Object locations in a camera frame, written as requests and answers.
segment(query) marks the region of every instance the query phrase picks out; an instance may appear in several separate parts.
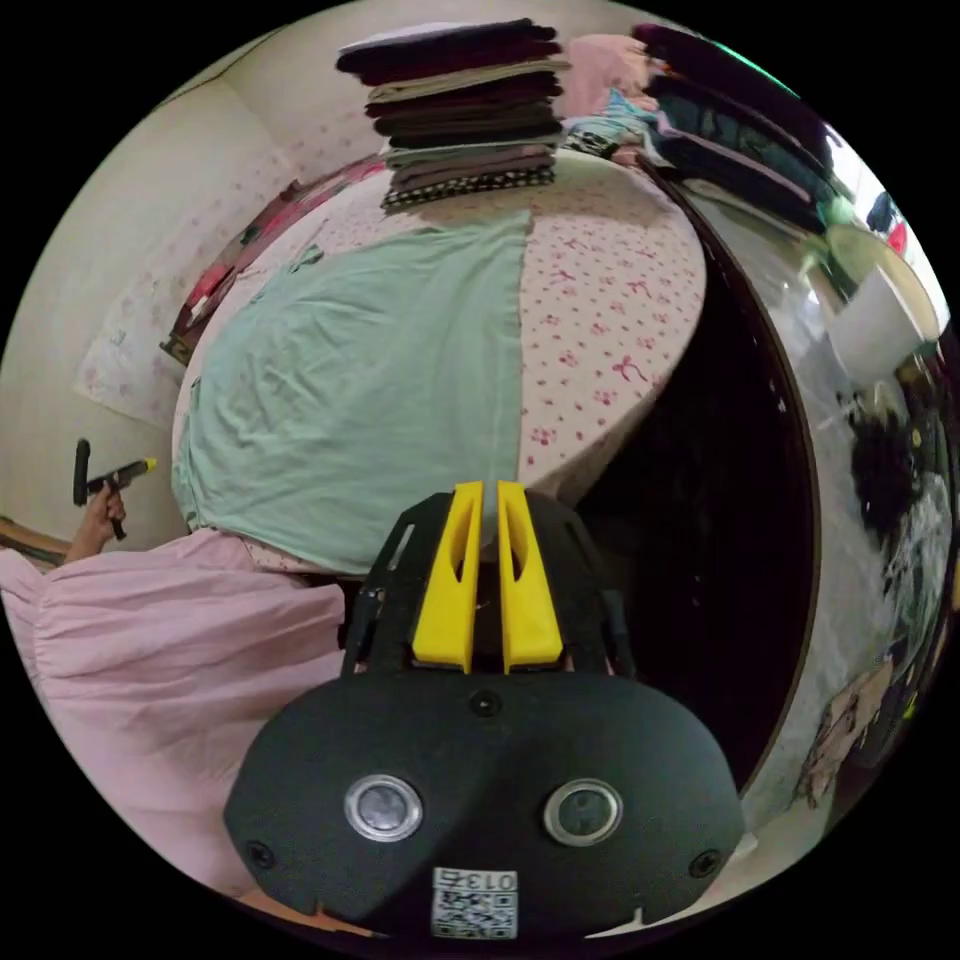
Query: qr code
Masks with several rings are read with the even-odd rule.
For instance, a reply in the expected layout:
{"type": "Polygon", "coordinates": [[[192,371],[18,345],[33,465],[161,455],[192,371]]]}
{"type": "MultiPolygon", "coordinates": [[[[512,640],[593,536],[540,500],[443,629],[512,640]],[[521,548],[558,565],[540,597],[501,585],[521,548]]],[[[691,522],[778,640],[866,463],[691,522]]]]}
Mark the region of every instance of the qr code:
{"type": "Polygon", "coordinates": [[[433,886],[435,937],[516,939],[516,873],[438,869],[433,886]]]}

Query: mint green bedsheet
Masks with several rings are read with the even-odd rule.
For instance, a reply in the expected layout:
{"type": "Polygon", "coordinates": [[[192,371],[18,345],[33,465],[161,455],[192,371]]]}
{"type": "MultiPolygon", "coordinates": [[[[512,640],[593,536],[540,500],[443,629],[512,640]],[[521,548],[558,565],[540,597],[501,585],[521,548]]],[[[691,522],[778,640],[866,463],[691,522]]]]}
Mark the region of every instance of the mint green bedsheet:
{"type": "Polygon", "coordinates": [[[407,507],[515,480],[530,215],[278,274],[210,347],[173,471],[191,528],[364,573],[407,507]]]}

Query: person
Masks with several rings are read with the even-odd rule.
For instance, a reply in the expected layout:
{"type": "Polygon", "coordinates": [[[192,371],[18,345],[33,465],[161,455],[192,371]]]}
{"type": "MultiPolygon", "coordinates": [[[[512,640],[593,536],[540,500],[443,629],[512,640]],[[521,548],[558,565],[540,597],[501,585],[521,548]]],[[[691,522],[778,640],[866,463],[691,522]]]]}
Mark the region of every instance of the person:
{"type": "Polygon", "coordinates": [[[63,564],[0,550],[0,602],[57,733],[105,800],[164,859],[281,920],[222,813],[247,748],[274,714],[339,675],[339,586],[258,570],[243,541],[198,530],[154,550],[107,551],[126,517],[104,488],[63,564]]]}

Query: yellow clamp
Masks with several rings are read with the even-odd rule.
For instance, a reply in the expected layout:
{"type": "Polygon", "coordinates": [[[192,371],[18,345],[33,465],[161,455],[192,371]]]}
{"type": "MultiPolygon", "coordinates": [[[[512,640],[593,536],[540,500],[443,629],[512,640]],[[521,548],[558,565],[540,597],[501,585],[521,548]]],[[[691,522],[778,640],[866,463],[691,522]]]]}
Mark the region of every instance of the yellow clamp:
{"type": "MultiPolygon", "coordinates": [[[[483,484],[458,485],[414,634],[419,663],[470,672],[482,515],[483,484]]],[[[497,484],[497,518],[504,672],[555,664],[563,654],[563,641],[521,484],[497,484]]]]}

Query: pink floral bedsheet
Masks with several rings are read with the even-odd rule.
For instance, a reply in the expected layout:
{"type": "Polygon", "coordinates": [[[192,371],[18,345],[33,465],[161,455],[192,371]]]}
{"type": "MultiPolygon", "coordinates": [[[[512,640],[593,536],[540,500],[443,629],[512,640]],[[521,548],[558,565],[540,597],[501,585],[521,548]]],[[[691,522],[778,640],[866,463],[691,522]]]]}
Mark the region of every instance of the pink floral bedsheet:
{"type": "MultiPolygon", "coordinates": [[[[533,225],[520,291],[523,406],[518,479],[575,503],[599,477],[669,379],[696,329],[706,263],[692,224],[645,174],[561,150],[549,186],[452,197],[386,213],[387,172],[330,200],[240,277],[184,377],[177,457],[190,386],[220,330],[310,243],[326,255],[427,225],[528,208],[533,225]]],[[[251,544],[267,569],[312,569],[251,544]]]]}

